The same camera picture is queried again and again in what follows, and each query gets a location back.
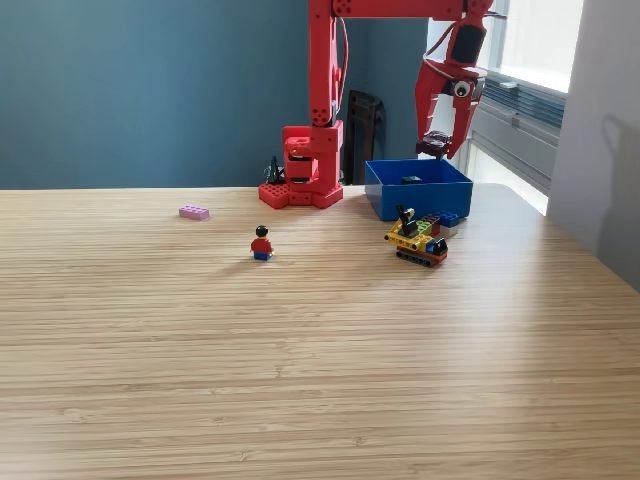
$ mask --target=red mounting base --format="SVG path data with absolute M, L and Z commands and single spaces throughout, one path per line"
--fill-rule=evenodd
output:
M 284 208 L 288 205 L 313 205 L 316 208 L 328 208 L 344 197 L 342 185 L 337 185 L 326 195 L 311 192 L 292 192 L 287 184 L 271 185 L 269 183 L 260 185 L 258 192 L 260 200 L 272 208 Z

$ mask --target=pink lego brick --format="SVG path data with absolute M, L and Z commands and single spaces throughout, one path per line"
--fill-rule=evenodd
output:
M 189 218 L 191 220 L 202 221 L 209 218 L 209 209 L 194 207 L 191 205 L 182 207 L 179 213 L 182 218 Z

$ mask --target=green lego brick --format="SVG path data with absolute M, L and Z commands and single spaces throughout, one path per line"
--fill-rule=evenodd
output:
M 423 220 L 418 220 L 416 223 L 418 224 L 418 233 L 420 235 L 431 235 L 431 229 L 433 228 L 433 225 Z

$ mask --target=yellow lego piece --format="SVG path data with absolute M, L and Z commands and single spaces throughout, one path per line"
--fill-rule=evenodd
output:
M 413 209 L 409 210 L 409 219 L 411 219 L 413 215 Z M 385 235 L 384 239 L 392 245 L 397 245 L 398 247 L 406 248 L 407 250 L 413 250 L 414 252 L 427 251 L 427 243 L 432 240 L 432 237 L 423 234 L 416 235 L 413 238 L 403 237 L 398 234 L 401 229 L 402 220 L 398 220 L 393 224 L 393 227 L 391 227 L 391 230 Z

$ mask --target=lego minifigure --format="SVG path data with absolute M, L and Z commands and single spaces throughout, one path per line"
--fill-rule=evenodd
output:
M 269 229 L 264 225 L 256 228 L 256 236 L 258 238 L 251 243 L 251 253 L 253 253 L 253 258 L 256 260 L 264 260 L 266 262 L 273 256 L 274 252 L 271 242 L 267 238 L 268 234 Z

